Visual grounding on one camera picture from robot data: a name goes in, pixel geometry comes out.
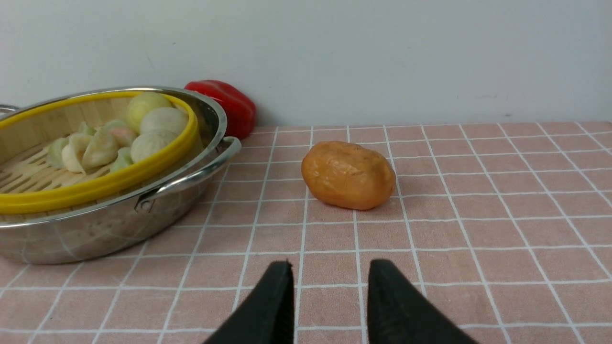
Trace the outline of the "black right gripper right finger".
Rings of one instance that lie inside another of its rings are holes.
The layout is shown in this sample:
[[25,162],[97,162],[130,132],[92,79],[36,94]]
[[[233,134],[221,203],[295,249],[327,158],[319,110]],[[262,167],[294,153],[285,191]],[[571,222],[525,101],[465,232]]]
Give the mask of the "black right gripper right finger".
[[370,261],[367,330],[371,344],[476,344],[388,259]]

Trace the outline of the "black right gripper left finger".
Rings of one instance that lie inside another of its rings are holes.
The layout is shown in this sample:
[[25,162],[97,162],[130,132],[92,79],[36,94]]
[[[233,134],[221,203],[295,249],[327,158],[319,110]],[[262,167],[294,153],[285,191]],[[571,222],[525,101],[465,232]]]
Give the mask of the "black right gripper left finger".
[[294,276],[288,261],[273,261],[251,293],[206,344],[293,344]]

